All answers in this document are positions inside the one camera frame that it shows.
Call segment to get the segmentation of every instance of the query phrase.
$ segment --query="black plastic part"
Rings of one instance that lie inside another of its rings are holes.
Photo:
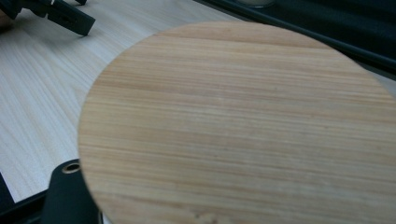
[[[311,36],[354,60],[396,74],[394,0],[276,0],[262,8],[235,0],[195,1]]]
[[[98,224],[102,216],[88,192],[78,160],[59,165],[49,189],[0,212],[1,224]]]
[[[101,222],[101,214],[87,190],[81,171],[64,173],[63,169],[70,164],[78,164],[78,160],[65,162],[52,173],[41,224],[97,224]]]
[[[86,0],[77,0],[85,5]],[[2,9],[11,19],[15,20],[22,8],[32,10],[39,17],[46,17],[50,21],[61,25],[79,35],[87,35],[95,19],[68,5],[63,0],[0,0]]]
[[[79,35],[87,35],[95,19],[71,7],[64,1],[55,1],[49,8],[48,19]]]

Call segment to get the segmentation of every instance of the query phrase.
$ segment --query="wooden table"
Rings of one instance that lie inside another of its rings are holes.
[[[81,106],[101,71],[139,40],[186,23],[237,21],[192,0],[89,0],[86,37],[23,10],[0,34],[0,172],[18,202],[78,157]]]
[[[394,223],[396,102],[290,31],[205,22],[149,37],[95,81],[82,171],[114,223]]]

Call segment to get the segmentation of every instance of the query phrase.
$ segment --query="wooden disc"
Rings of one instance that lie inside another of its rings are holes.
[[[114,223],[394,223],[396,104],[316,40],[248,22],[153,35],[95,81],[82,171]]]

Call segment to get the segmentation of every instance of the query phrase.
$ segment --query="light wood surface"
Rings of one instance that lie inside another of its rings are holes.
[[[52,170],[78,157],[81,106],[117,55],[161,30],[237,20],[191,0],[89,0],[78,9],[96,18],[86,37],[29,10],[0,32],[0,172],[16,202],[46,189]]]
[[[82,170],[114,223],[395,223],[396,103],[339,52],[271,26],[156,34],[95,81]]]

